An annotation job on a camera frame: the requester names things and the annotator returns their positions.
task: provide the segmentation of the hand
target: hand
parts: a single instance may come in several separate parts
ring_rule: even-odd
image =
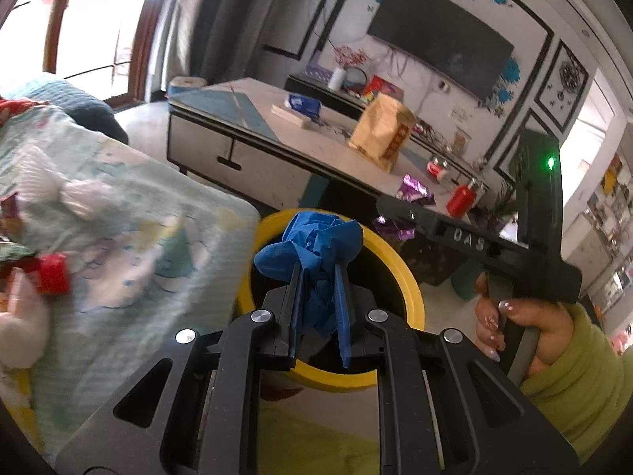
[[[475,284],[482,295],[475,307],[477,316],[477,347],[493,360],[499,361],[499,354],[506,345],[503,333],[499,331],[499,313],[523,327],[535,326],[540,329],[539,344],[527,371],[531,377],[551,366],[569,346],[574,334],[574,321],[567,309],[560,303],[550,303],[533,298],[514,298],[500,303],[488,298],[488,276],[482,273]]]

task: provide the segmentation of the metal screw head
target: metal screw head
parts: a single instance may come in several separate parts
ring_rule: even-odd
[[[389,317],[389,315],[382,309],[373,309],[369,311],[369,314],[367,315],[367,317],[372,322],[382,323],[382,322],[387,321],[387,318]]]
[[[182,329],[176,334],[176,341],[180,344],[187,344],[195,339],[195,331],[191,329]]]
[[[464,335],[457,329],[448,329],[444,331],[444,339],[453,344],[458,344],[464,339]]]
[[[265,323],[270,320],[272,314],[266,309],[257,309],[251,313],[251,320],[255,323]]]

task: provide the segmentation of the television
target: television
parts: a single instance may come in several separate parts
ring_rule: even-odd
[[[383,0],[367,33],[416,57],[480,101],[490,95],[514,49],[449,0]]]

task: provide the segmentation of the light blue blanket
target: light blue blanket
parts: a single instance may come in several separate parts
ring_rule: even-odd
[[[72,293],[48,300],[51,341],[32,370],[44,450],[56,455],[172,334],[227,325],[259,216],[56,107],[34,107],[0,129],[2,194],[32,145],[67,177],[97,177],[115,189],[113,205],[92,222],[61,203],[23,211],[23,242],[67,252],[73,272]]]

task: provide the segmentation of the window frame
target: window frame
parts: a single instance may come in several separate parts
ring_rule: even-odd
[[[0,7],[0,27],[4,24],[4,21],[9,13],[16,8],[15,4],[17,1],[18,0],[12,0],[13,3],[10,6],[7,6],[5,2],[2,2],[5,4],[5,9],[4,12],[2,12],[2,7]],[[48,20],[48,27],[46,30],[42,71],[54,74],[56,73],[61,23],[68,1],[69,0],[53,0],[51,14]],[[154,34],[156,33],[156,27],[163,2],[164,0],[145,0],[143,3],[134,36],[131,59],[129,61],[130,72],[127,93],[115,95],[105,100],[105,102],[113,108],[138,103],[143,101],[145,98],[145,86],[147,82],[152,43],[154,40]],[[71,75],[67,78],[77,76],[77,74]]]

